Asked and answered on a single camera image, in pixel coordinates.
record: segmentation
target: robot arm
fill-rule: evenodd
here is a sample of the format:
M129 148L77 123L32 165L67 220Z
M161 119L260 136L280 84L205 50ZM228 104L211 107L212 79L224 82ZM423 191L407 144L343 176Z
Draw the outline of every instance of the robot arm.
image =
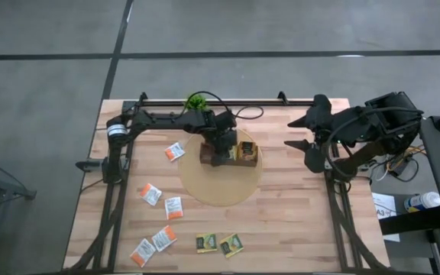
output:
M129 111L123 112L106 122L108 161L103 166L104 182L121 181L121 149L146 130L173 129L201 134L205 142L215 148L212 165L218 166L225 162L229 150L237 144L237 133L232 130L235 126L235 116L230 110L219 115L211 110L189 110L179 115L154 114L140 109L133 114Z
M422 119L404 92L393 92L365 102L364 107L345 109L332 114L332 105L325 95L316 95L314 106L305 116L288 124L292 128L308 128L314 142L285 141L286 145L305 152L305 165L313 173L321 173L329 164L334 178L348 181L356 176L358 167L375 156L401 154L417 136ZM333 142L354 147L366 145L345 159L332 160L329 148Z

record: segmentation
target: paper sheet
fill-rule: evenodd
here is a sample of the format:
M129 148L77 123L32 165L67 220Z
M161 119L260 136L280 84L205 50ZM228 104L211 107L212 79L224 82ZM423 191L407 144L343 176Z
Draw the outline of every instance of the paper sheet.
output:
M378 219L388 218L396 215L395 198L393 196L373 193L374 208L376 208ZM384 235L383 239L387 241L400 242L400 235Z

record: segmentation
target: concrete floor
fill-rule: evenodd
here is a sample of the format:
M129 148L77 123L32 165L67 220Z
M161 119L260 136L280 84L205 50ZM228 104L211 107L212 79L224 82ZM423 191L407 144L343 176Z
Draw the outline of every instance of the concrete floor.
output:
M111 53L124 7L1 0L0 54ZM440 50L440 1L135 0L122 52L230 50ZM89 152L109 64L0 61L0 165L38 190L33 202L11 203L0 274L60 269L83 178L74 163ZM352 105L403 90L440 115L440 56L121 60L111 98L179 99L203 89L224 98L325 93ZM434 190L429 165L419 162L411 183L387 177L374 192ZM419 267L390 248L396 269Z

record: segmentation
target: wooden tabletop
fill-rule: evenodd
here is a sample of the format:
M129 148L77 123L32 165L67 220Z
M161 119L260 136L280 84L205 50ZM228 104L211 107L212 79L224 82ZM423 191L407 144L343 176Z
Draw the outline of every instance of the wooden tabletop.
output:
M105 100L96 127L104 128L107 120L119 115L122 102ZM333 112L349 107L347 99L331 99L331 102ZM154 112L179 111L174 108L147 109ZM310 131L286 126L303 116L306 109L264 107L262 118L237 120L238 128L245 130L260 146L263 173L254 194L244 202L229 207L214 207L195 200L183 188L177 163L171 163L166 158L164 149L177 141L184 144L189 134L167 130L141 134L134 142L115 271L340 271L323 175L311 173L303 163L304 153L283 143L304 138L312 140ZM241 115L254 116L258 112L248 109ZM97 131L90 157L103 158L107 151L106 131ZM83 186L101 178L99 172L87 173ZM156 206L148 205L138 195L147 183L163 191ZM100 183L80 196L64 267L77 262L97 235L105 190L106 185ZM184 217L167 221L164 199L175 196L182 198ZM377 259L389 266L368 182L352 181L349 198L358 234ZM140 268L130 259L131 252L143 238L150 241L150 237L166 225L172 227L178 240L166 250L156 252L145 267ZM221 251L197 254L197 233L216 233L218 240L238 233L245 249L229 259ZM345 246L351 261L346 236ZM104 266L108 249L109 240L104 249Z

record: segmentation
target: circular wooden board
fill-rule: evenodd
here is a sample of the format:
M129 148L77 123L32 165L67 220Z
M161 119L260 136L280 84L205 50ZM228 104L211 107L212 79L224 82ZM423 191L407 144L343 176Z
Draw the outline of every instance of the circular wooden board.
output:
M253 141L245 131L239 129L237 139ZM179 159L180 179L188 193L200 202L213 206L235 205L251 196L257 188L263 166L260 148L256 167L212 167L199 162L199 149L203 141L201 135L192 135L184 146L185 154Z

